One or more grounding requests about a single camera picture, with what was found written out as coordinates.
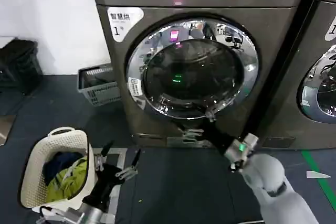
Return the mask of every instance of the clothing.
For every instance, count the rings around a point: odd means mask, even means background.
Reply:
[[[62,170],[47,187],[47,202],[69,198],[77,193],[85,183],[87,157],[83,157],[68,169]]]
[[[76,160],[82,158],[79,152],[57,152],[52,160],[44,164],[43,175],[46,186],[61,170],[69,168]]]

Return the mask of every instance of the white paper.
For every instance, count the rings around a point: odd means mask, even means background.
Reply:
[[[333,22],[331,23],[331,25],[330,25],[327,33],[325,34],[324,39],[326,41],[331,41],[331,40],[333,40],[335,38],[336,38],[336,17],[333,20]]]
[[[331,178],[327,174],[314,172],[313,170],[308,170],[306,175],[307,175],[307,178]]]
[[[143,10],[138,7],[109,7],[107,9],[112,36],[122,42],[128,32],[143,18]]]
[[[128,88],[132,96],[138,97],[142,95],[141,80],[137,78],[129,77],[128,78]]]

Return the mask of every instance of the sticker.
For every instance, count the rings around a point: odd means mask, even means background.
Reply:
[[[143,18],[143,10],[138,7],[109,7],[107,15],[114,40],[122,42],[132,27]]]
[[[335,17],[334,21],[331,23],[331,25],[329,27],[329,30],[325,34],[324,39],[326,41],[331,41],[335,38],[336,38],[336,17]]]
[[[302,100],[301,104],[302,104],[302,106],[308,106],[308,107],[310,107],[309,102],[306,101],[306,100]]]
[[[131,95],[134,97],[142,95],[141,80],[128,77],[128,89],[130,90]]]
[[[141,99],[139,99],[139,98],[137,98],[137,97],[133,97],[133,99],[135,100],[135,102],[137,103],[137,105],[138,105],[142,110],[145,109],[146,101],[141,100]]]

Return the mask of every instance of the laundry basket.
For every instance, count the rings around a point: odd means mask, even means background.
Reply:
[[[79,69],[77,88],[93,106],[121,100],[112,64]]]
[[[57,152],[79,152],[87,155],[86,180],[81,189],[70,198],[46,203],[47,186],[42,173],[43,165],[50,161]],[[89,195],[95,186],[95,159],[86,133],[71,127],[61,127],[51,131],[33,148],[24,173],[20,191],[20,200],[24,207],[39,212],[40,206],[67,210],[78,209],[83,198]]]

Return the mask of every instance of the front-load washing machine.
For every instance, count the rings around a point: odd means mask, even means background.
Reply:
[[[96,0],[124,109],[146,146],[208,147],[176,125],[240,136],[300,0]]]
[[[317,8],[257,127],[263,147],[336,147],[336,0]]]

